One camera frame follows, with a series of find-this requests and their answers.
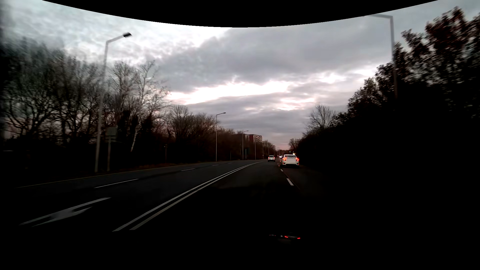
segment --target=building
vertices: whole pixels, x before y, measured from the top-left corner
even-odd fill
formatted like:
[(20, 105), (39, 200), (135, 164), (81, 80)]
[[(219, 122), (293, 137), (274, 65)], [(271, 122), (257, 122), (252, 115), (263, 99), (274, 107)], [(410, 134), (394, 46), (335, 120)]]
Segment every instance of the building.
[(249, 134), (248, 137), (249, 137), (249, 140), (251, 142), (257, 142), (257, 143), (262, 142), (262, 136), (261, 135)]
[[(235, 138), (238, 138), (240, 143), (242, 142), (241, 134), (233, 134), (232, 136), (234, 136)], [(248, 134), (244, 134), (243, 136), (244, 136), (243, 143), (245, 144), (248, 143), (250, 141), (250, 136)]]

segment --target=black border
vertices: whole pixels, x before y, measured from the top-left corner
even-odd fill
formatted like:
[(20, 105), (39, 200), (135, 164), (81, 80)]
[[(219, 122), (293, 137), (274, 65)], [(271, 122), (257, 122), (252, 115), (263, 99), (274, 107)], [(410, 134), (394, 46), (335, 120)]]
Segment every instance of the black border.
[(99, 3), (98, 1), (48, 0), (47, 2), (124, 18), (176, 25), (268, 27), (343, 20), (386, 13), (434, 1), (387, 1), (383, 2), (383, 5), (364, 1), (311, 1), (305, 3), (279, 1), (261, 4), (237, 1), (212, 2), (212, 4), (188, 1), (103, 1), (103, 3)]

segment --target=cloudy sky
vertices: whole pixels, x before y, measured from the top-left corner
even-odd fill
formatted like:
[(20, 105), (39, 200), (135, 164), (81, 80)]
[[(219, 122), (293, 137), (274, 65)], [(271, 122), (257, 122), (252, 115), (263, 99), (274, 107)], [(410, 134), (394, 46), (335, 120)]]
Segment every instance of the cloudy sky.
[[(86, 61), (156, 60), (175, 104), (220, 115), (226, 128), (249, 130), (288, 147), (301, 137), (315, 104), (345, 110), (348, 99), (390, 61), (389, 21), (359, 17), (309, 25), (259, 28), (203, 27), (122, 18), (42, 0), (7, 0), (7, 34), (64, 46)], [(459, 6), (468, 19), (478, 0), (438, 0), (383, 14), (400, 32), (422, 32), (427, 21)]]

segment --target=lamp post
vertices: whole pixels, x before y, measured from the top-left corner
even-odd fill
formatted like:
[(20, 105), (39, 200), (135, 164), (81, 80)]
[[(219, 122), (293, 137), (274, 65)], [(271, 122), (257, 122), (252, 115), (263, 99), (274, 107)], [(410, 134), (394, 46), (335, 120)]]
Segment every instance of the lamp post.
[(392, 43), (392, 59), (393, 59), (393, 92), (395, 94), (395, 100), (398, 98), (398, 88), (396, 82), (396, 58), (395, 58), (395, 36), (394, 36), (394, 28), (393, 28), (393, 16), (391, 15), (383, 15), (383, 14), (371, 14), (368, 16), (385, 18), (390, 20), (390, 39)]
[(216, 162), (216, 125), (217, 125), (217, 121), (218, 121), (218, 116), (219, 116), (220, 114), (224, 114), (224, 113), (226, 113), (226, 112), (219, 113), (219, 114), (217, 114), (217, 115), (215, 116), (215, 162)]
[[(105, 53), (103, 55), (103, 78), (102, 84), (105, 83), (105, 77), (107, 72), (107, 53), (109, 43), (119, 40), (123, 37), (130, 37), (130, 33), (125, 33), (119, 37), (109, 39), (105, 42)], [(96, 132), (96, 152), (95, 152), (95, 172), (98, 172), (98, 156), (100, 155), (100, 134), (102, 133), (102, 107), (103, 107), (103, 95), (105, 94), (105, 89), (102, 88), (102, 94), (100, 95), (100, 104), (98, 106), (98, 127)]]
[(244, 156), (244, 152), (245, 150), (243, 149), (243, 138), (245, 137), (245, 134), (243, 134), (244, 132), (247, 132), (248, 130), (245, 130), (245, 131), (242, 131), (241, 132), (241, 150), (242, 150), (242, 154), (241, 154), (241, 160), (243, 160), (243, 156)]

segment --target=road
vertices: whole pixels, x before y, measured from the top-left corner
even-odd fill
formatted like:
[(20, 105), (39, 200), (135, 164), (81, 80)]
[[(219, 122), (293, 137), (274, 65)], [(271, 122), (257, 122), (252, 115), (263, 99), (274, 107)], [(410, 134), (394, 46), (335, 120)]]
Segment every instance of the road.
[(329, 211), (325, 177), (278, 163), (212, 162), (15, 188), (11, 226), (19, 233), (319, 230)]

